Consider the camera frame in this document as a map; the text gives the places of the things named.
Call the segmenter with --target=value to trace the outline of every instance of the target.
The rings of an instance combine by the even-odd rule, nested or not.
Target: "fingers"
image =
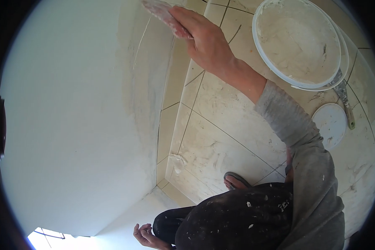
[[[151,224],[150,224],[150,223],[148,223],[148,224],[144,224],[143,226],[141,226],[141,227],[139,228],[139,231],[141,231],[141,230],[147,230],[149,227],[151,227]]]
[[[134,235],[135,234],[139,234],[139,224],[136,224],[136,226],[134,227]]]
[[[136,224],[134,227],[134,237],[137,239],[137,241],[143,245],[143,242],[145,241],[144,237],[140,234],[139,231],[139,224]]]
[[[197,29],[200,27],[200,22],[197,20],[195,13],[192,10],[187,10],[185,8],[174,6],[168,10],[168,12],[185,27],[190,34],[194,37]]]
[[[147,239],[147,240],[150,241],[150,242],[153,242],[153,241],[156,239],[156,237],[155,237],[153,234],[148,233],[148,232],[145,231],[145,230],[141,230],[140,233],[141,233],[141,235],[142,235],[145,239]]]

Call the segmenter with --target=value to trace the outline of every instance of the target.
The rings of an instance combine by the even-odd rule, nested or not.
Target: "foot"
[[[224,184],[229,190],[231,186],[235,187],[236,189],[247,189],[247,187],[241,181],[230,175],[225,177]]]

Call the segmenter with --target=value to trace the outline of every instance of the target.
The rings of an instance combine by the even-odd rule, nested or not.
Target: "putty knife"
[[[355,119],[353,115],[353,108],[350,106],[349,99],[347,98],[346,83],[346,80],[343,79],[343,81],[339,83],[334,89],[340,99],[343,101],[344,111],[346,112],[347,116],[347,125],[349,126],[349,129],[353,130],[355,128]]]

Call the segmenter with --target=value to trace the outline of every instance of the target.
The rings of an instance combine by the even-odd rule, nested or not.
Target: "flip-flop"
[[[224,180],[228,175],[230,175],[232,177],[235,177],[235,179],[237,179],[238,181],[243,183],[243,185],[245,185],[246,187],[251,187],[250,183],[248,183],[243,177],[241,177],[240,175],[238,175],[237,173],[234,173],[234,172],[226,172],[224,174]],[[234,189],[236,189],[236,188],[231,184],[230,187],[229,187],[229,190],[234,190]]]

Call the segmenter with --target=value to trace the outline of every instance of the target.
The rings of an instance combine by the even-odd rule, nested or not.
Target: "plaster smear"
[[[327,18],[301,0],[266,3],[257,19],[261,47],[273,65],[298,82],[318,84],[333,78],[340,43]]]

